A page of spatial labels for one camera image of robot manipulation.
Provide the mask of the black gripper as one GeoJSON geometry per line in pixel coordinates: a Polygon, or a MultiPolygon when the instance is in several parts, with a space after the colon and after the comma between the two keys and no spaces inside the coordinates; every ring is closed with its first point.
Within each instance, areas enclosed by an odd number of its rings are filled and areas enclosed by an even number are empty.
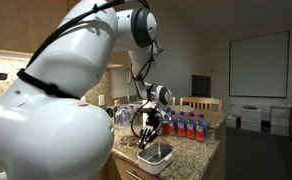
{"type": "Polygon", "coordinates": [[[154,108],[143,108],[142,113],[147,115],[144,122],[144,127],[140,132],[139,148],[144,149],[147,141],[152,142],[158,136],[158,131],[161,128],[164,120],[163,114],[154,108]]]}

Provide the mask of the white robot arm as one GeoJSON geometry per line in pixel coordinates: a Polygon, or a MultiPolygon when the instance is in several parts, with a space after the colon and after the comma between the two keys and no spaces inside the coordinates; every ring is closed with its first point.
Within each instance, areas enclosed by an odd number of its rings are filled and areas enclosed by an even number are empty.
{"type": "Polygon", "coordinates": [[[80,0],[0,97],[0,163],[8,180],[91,180],[114,143],[108,113],[83,101],[114,52],[129,53],[140,98],[151,102],[138,138],[153,141],[170,91],[145,82],[162,49],[146,0],[80,0]]]}

